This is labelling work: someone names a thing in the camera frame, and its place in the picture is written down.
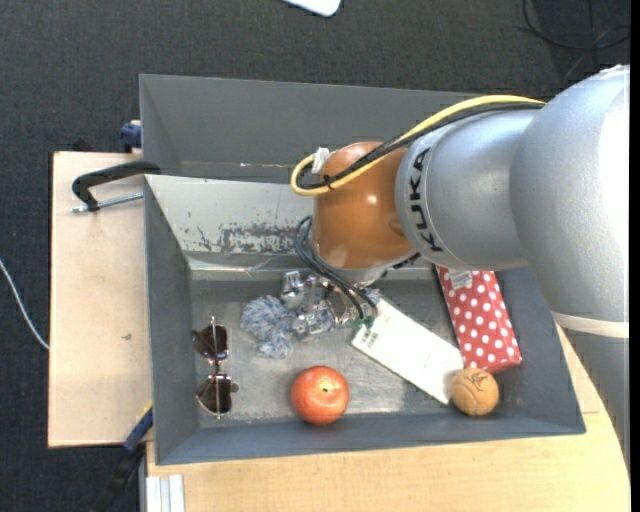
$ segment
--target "wooden table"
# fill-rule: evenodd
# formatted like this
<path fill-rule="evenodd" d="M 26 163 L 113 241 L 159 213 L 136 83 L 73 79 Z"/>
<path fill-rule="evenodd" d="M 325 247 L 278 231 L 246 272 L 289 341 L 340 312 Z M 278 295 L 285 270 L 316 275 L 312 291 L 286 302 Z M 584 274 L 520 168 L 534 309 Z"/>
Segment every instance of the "wooden table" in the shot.
<path fill-rule="evenodd" d="M 136 155 L 54 156 L 49 446 L 121 443 L 151 399 L 142 202 L 72 214 L 73 179 Z M 96 196 L 140 189 L 132 178 Z M 566 339 L 587 433 L 344 454 L 157 466 L 182 474 L 188 512 L 625 511 L 615 431 Z"/>

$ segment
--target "apple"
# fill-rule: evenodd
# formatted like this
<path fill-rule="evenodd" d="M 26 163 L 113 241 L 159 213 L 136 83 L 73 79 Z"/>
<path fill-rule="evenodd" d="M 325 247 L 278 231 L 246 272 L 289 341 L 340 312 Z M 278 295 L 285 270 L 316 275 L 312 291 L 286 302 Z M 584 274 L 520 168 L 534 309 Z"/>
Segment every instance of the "apple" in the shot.
<path fill-rule="evenodd" d="M 349 405 L 347 379 L 328 366 L 307 368 L 291 386 L 291 402 L 302 420 L 312 425 L 329 425 Z"/>

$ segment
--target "small brown ball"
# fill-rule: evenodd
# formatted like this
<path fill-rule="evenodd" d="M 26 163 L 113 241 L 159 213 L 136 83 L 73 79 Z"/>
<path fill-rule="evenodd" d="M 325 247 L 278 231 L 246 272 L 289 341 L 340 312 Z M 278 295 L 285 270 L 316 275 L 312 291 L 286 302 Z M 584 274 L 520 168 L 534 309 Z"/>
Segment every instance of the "small brown ball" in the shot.
<path fill-rule="evenodd" d="M 454 405 L 469 416 L 484 416 L 493 411 L 500 400 L 496 379 L 480 368 L 465 368 L 451 381 Z"/>

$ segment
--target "white object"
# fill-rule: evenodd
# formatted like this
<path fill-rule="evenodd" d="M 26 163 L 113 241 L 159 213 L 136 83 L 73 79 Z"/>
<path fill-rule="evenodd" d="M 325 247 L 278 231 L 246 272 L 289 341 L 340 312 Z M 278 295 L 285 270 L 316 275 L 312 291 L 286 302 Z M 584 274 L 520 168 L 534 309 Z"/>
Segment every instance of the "white object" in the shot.
<path fill-rule="evenodd" d="M 324 167 L 325 162 L 331 156 L 331 151 L 327 148 L 318 148 L 313 158 L 313 165 L 311 167 L 311 174 L 318 174 Z"/>
<path fill-rule="evenodd" d="M 146 483 L 146 512 L 185 512 L 182 475 L 148 476 Z"/>
<path fill-rule="evenodd" d="M 342 0 L 284 0 L 289 4 L 302 7 L 320 16 L 333 16 Z"/>
<path fill-rule="evenodd" d="M 351 343 L 445 405 L 451 380 L 464 367 L 458 348 L 385 300 L 371 329 L 362 327 Z"/>

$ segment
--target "polka dot gift box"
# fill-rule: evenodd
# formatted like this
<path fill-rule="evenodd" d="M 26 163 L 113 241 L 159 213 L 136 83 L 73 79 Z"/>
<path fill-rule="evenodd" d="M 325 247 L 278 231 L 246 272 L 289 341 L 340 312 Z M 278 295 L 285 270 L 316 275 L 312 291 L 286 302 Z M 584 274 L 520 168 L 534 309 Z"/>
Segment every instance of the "polka dot gift box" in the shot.
<path fill-rule="evenodd" d="M 436 266 L 465 367 L 498 373 L 518 366 L 518 348 L 493 272 Z"/>

